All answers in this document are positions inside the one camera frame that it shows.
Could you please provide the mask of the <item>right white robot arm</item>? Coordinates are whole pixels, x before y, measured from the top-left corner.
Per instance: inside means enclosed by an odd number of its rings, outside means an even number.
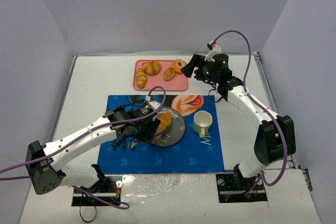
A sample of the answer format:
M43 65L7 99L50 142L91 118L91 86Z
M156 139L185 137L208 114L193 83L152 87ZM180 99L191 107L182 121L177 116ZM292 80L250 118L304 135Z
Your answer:
M234 167L233 176L238 187L245 188L253 178L269 165L296 152L295 128L291 117L280 116L266 108L234 76L226 54L215 54L211 60L194 54L181 69L187 78L212 85L219 95L234 105L257 128L252 155Z

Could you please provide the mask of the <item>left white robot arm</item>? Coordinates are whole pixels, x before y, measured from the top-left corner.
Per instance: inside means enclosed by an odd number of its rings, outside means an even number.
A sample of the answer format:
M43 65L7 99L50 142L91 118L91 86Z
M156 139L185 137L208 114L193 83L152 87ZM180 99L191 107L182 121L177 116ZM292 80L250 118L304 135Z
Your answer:
M46 144L39 141L30 143L26 169L35 193L43 195L59 186L91 190L103 187L108 179L99 165L78 166L70 162L105 142L121 137L151 143L160 124L156 115L161 107L155 101L145 101L139 108L128 111L118 107L67 137Z

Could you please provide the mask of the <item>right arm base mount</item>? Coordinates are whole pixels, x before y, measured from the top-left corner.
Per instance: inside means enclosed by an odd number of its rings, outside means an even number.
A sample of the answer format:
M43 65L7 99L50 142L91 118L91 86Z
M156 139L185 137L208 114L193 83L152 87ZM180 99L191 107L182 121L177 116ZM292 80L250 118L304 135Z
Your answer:
M245 179L242 185L237 185L233 172L216 174L217 192L219 203L243 203L243 202L266 202L268 201L265 187L257 177Z

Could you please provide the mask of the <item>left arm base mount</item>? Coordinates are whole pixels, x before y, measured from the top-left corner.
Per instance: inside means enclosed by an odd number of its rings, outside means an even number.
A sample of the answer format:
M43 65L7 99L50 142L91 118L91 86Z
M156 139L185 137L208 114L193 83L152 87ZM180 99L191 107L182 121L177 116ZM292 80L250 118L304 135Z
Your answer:
M97 188L85 188L86 191L92 193L96 197L101 198L102 200L113 204L115 206L120 205L121 201L121 188L123 185L121 175L110 175L107 177L108 182L106 182L100 189ZM82 194L77 189L73 190L72 207L98 207L98 206L107 206L106 204Z

